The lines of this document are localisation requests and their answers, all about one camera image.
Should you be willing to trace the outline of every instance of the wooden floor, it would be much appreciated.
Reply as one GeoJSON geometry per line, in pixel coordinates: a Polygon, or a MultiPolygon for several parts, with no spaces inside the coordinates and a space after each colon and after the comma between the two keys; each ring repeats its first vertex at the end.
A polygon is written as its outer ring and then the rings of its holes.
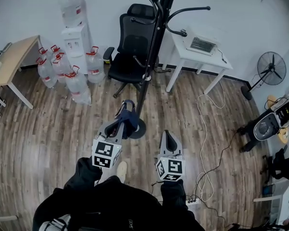
{"type": "MultiPolygon", "coordinates": [[[[170,93],[165,91],[170,74],[154,74],[142,111],[147,133],[139,140],[123,141],[121,159],[128,162],[126,183],[145,191],[157,180],[154,157],[158,154],[160,136],[164,129],[175,133],[182,141],[187,174],[186,194],[194,193],[196,177],[202,172],[199,157],[205,137],[196,99],[214,78],[213,76],[181,71],[170,93]]],[[[27,108],[5,87],[2,97],[7,107],[1,108],[0,119],[0,216],[18,215],[18,221],[1,224],[5,230],[31,230],[37,206],[55,187],[63,187],[74,174],[76,161],[91,155],[91,146],[99,126],[114,118],[124,99],[137,100],[135,88],[130,85],[119,98],[112,97],[120,83],[105,79],[99,85],[89,84],[92,106],[75,104],[69,92],[56,85],[46,88],[37,69],[18,72],[15,85],[32,102],[27,108]]],[[[242,83],[222,79],[226,106],[217,109],[207,97],[201,97],[200,106],[208,127],[207,143],[203,150],[206,170],[219,163],[220,153],[227,147],[236,129],[258,115],[255,103],[246,101],[240,93],[242,83]]],[[[223,104],[223,92],[217,85],[210,97],[218,106],[223,104]]],[[[214,196],[207,205],[226,218],[226,225],[259,225],[265,215],[263,204],[254,204],[261,196],[264,179],[259,171],[262,156],[268,154],[267,145],[240,153],[247,141],[235,137],[230,149],[223,154],[221,166],[210,173],[214,196]]],[[[103,179],[115,172],[105,172],[103,179]]],[[[154,195],[160,198],[159,185],[154,195]]],[[[211,194],[206,184],[204,198],[211,194]]],[[[207,231],[224,230],[223,220],[203,203],[192,210],[197,221],[207,231]]]]}

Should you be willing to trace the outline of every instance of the black bag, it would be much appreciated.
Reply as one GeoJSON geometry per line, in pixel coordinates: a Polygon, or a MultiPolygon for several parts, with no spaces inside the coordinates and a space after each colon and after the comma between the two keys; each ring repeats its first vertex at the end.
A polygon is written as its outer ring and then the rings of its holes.
{"type": "Polygon", "coordinates": [[[121,123],[124,123],[124,130],[123,130],[123,139],[127,139],[134,133],[138,128],[138,121],[139,117],[135,111],[135,104],[132,100],[125,100],[122,103],[121,108],[116,114],[116,119],[118,119],[118,128],[120,127],[121,123]],[[127,103],[131,103],[132,109],[129,111],[127,109],[127,103]]]}

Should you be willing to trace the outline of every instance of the white table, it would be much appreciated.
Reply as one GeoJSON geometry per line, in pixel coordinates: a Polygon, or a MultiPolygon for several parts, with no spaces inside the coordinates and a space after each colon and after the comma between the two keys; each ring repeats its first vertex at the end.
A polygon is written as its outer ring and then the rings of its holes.
{"type": "Polygon", "coordinates": [[[276,182],[275,191],[272,197],[255,198],[254,202],[279,200],[279,207],[277,212],[277,225],[282,225],[282,222],[289,218],[289,180],[282,179],[276,182]]]}
{"type": "MultiPolygon", "coordinates": [[[[174,46],[173,46],[169,56],[167,57],[167,59],[171,60],[175,49],[177,49],[179,56],[180,56],[180,62],[177,65],[177,67],[175,68],[174,73],[172,74],[172,77],[171,77],[169,84],[166,88],[167,92],[169,92],[171,90],[171,88],[172,88],[175,80],[177,79],[177,77],[178,77],[178,75],[179,75],[186,60],[191,60],[191,61],[195,61],[197,63],[200,63],[200,68],[197,70],[198,75],[201,73],[205,64],[212,65],[215,67],[220,67],[222,69],[221,72],[218,74],[218,76],[205,89],[205,91],[203,92],[204,94],[209,93],[209,91],[220,81],[220,79],[223,77],[223,75],[227,69],[233,69],[231,64],[229,63],[228,59],[225,57],[225,54],[223,54],[223,58],[227,63],[225,63],[222,60],[222,54],[219,51],[216,51],[212,56],[198,53],[195,51],[190,51],[190,50],[186,49],[186,47],[183,43],[183,37],[181,37],[180,35],[176,35],[176,34],[171,34],[171,35],[172,35],[172,39],[174,42],[174,46]]],[[[167,66],[167,62],[165,62],[163,64],[162,69],[165,70],[166,66],[167,66]]]]}

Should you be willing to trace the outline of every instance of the chair armrest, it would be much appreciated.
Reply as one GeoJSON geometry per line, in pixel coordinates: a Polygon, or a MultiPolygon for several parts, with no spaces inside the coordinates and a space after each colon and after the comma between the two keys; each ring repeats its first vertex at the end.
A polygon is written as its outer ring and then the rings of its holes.
{"type": "Polygon", "coordinates": [[[115,50],[115,47],[109,47],[109,48],[105,51],[103,58],[104,58],[105,60],[110,60],[110,61],[112,61],[111,54],[112,54],[112,52],[113,52],[114,50],[115,50]]]}

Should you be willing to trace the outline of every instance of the black office chair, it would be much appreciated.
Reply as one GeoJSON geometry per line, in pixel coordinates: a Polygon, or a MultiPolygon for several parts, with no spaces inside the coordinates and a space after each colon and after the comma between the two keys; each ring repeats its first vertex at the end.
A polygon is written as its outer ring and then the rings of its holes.
{"type": "Polygon", "coordinates": [[[111,67],[108,77],[123,82],[122,86],[113,95],[114,98],[127,84],[133,84],[140,91],[139,83],[143,80],[145,68],[139,66],[133,56],[145,65],[148,50],[153,34],[154,24],[142,25],[132,22],[131,18],[142,20],[146,23],[154,19],[152,6],[133,4],[127,13],[120,16],[121,37],[118,54],[112,60],[111,54],[114,47],[109,47],[104,53],[104,59],[109,60],[111,67]]]}
{"type": "Polygon", "coordinates": [[[260,171],[260,174],[264,173],[267,170],[269,171],[268,179],[265,181],[265,183],[269,182],[270,176],[274,177],[277,180],[282,177],[285,177],[289,180],[289,158],[285,159],[284,155],[287,147],[288,146],[286,145],[285,148],[280,149],[279,152],[275,154],[274,160],[272,156],[263,156],[263,158],[265,158],[268,163],[268,167],[260,171]]]}

